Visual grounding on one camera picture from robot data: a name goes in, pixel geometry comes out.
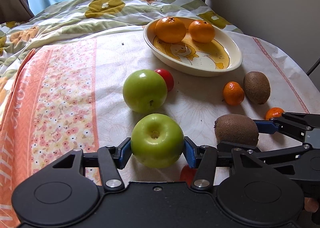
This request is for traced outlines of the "person's right hand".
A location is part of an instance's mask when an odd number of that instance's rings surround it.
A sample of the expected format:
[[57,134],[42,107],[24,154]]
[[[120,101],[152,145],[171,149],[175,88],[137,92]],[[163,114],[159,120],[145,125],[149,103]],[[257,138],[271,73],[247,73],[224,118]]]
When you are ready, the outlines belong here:
[[307,212],[315,213],[319,209],[319,203],[312,198],[304,198],[304,208]]

